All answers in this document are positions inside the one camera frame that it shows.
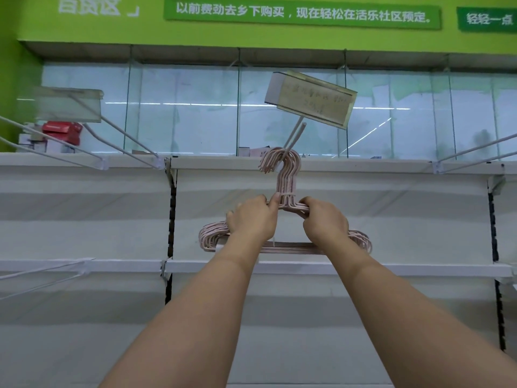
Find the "hand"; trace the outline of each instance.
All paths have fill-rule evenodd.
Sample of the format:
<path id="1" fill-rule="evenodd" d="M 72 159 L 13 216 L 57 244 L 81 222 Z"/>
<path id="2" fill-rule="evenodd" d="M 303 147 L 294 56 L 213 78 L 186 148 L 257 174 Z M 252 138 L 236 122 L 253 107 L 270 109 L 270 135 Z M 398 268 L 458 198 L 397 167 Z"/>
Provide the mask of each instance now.
<path id="1" fill-rule="evenodd" d="M 230 234 L 241 234 L 261 242 L 261 245 L 275 235 L 278 219 L 280 194 L 275 193 L 266 204 L 266 196 L 260 195 L 237 204 L 234 211 L 226 214 Z"/>
<path id="2" fill-rule="evenodd" d="M 300 200 L 310 208 L 309 217 L 303 221 L 307 237 L 321 250 L 333 242 L 348 239 L 348 220 L 332 203 L 305 197 Z"/>

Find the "green sign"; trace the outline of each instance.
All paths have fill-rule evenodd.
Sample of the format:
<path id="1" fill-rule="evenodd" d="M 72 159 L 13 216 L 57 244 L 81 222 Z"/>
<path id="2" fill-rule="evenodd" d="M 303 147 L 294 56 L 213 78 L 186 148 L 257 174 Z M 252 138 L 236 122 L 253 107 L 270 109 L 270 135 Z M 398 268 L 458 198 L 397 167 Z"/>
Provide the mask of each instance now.
<path id="1" fill-rule="evenodd" d="M 439 6 L 293 0 L 165 0 L 166 20 L 439 30 Z"/>
<path id="2" fill-rule="evenodd" d="M 457 23 L 466 32 L 517 32 L 517 9 L 459 6 Z"/>

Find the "bundle of hangers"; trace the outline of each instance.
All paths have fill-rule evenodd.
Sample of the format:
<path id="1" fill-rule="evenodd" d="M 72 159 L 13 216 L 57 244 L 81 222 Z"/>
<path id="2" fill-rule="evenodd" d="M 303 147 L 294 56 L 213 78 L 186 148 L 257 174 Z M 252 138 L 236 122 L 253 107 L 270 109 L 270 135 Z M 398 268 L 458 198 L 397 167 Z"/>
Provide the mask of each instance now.
<path id="1" fill-rule="evenodd" d="M 291 143 L 287 148 L 276 147 L 269 150 L 268 153 L 262 157 L 259 168 L 263 173 L 269 173 L 270 171 L 275 170 L 280 162 L 283 162 L 283 168 L 280 170 L 277 177 L 277 192 L 281 195 L 280 205 L 278 208 L 298 214 L 305 219 L 309 216 L 309 207 L 306 204 L 295 201 L 296 175 L 300 171 L 301 159 L 296 151 L 291 150 L 293 145 L 294 143 Z M 218 243 L 225 241 L 225 238 L 228 236 L 229 229 L 226 222 L 211 223 L 204 226 L 199 232 L 199 243 L 204 251 L 215 252 Z M 369 240 L 368 235 L 358 230 L 350 230 L 348 232 L 348 237 L 368 253 L 371 252 L 372 243 Z M 323 252 L 321 252 L 320 249 L 311 242 L 274 241 L 266 242 L 261 249 L 261 253 L 323 254 Z"/>

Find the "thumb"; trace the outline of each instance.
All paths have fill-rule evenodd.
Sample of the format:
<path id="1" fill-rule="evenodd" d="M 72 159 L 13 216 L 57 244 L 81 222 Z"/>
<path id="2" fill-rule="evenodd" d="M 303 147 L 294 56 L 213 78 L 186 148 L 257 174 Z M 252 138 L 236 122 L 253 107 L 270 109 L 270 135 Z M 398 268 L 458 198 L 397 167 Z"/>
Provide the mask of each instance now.
<path id="1" fill-rule="evenodd" d="M 269 200 L 269 209 L 273 212 L 278 212 L 278 206 L 280 205 L 280 193 L 276 192 Z"/>

